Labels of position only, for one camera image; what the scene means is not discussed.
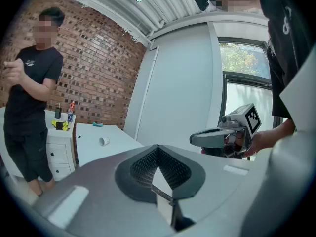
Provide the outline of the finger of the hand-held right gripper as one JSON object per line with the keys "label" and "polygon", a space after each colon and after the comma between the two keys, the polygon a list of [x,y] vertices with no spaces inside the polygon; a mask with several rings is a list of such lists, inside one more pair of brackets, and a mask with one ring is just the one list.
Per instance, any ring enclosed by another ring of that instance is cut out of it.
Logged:
{"label": "finger of the hand-held right gripper", "polygon": [[223,157],[224,148],[201,148],[201,153],[210,156]]}
{"label": "finger of the hand-held right gripper", "polygon": [[190,144],[202,148],[223,148],[225,138],[235,131],[226,128],[212,128],[192,134],[189,138]]}

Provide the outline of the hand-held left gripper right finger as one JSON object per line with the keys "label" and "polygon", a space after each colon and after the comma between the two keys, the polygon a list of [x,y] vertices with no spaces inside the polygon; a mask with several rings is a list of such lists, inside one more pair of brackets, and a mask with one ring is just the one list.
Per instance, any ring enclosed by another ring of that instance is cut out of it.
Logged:
{"label": "hand-held left gripper right finger", "polygon": [[158,147],[159,166],[181,184],[173,190],[170,225],[158,225],[165,237],[255,237],[247,230],[249,211],[265,178],[269,150],[255,161],[221,158],[173,146]]}

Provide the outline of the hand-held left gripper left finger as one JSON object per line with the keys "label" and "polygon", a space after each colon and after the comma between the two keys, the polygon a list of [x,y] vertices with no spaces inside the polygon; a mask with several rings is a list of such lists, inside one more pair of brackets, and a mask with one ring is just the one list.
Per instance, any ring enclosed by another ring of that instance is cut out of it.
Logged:
{"label": "hand-held left gripper left finger", "polygon": [[148,146],[89,162],[45,192],[34,210],[77,237],[170,237],[174,230],[152,203],[132,200],[115,182],[119,164]]}

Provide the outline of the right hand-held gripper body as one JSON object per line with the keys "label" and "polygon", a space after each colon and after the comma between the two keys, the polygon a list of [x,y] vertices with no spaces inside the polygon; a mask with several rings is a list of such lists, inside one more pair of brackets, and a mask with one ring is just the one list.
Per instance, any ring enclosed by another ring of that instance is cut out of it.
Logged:
{"label": "right hand-held gripper body", "polygon": [[244,158],[251,147],[253,137],[262,123],[253,103],[243,105],[222,116],[219,128],[223,129],[224,156],[228,158]]}

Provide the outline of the person's right hand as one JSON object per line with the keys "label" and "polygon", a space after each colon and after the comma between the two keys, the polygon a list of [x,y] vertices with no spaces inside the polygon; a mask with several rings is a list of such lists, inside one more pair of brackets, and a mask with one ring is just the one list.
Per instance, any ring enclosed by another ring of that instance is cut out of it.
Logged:
{"label": "person's right hand", "polygon": [[271,148],[275,143],[272,130],[258,132],[254,135],[250,148],[244,153],[244,158],[255,155],[262,149]]}

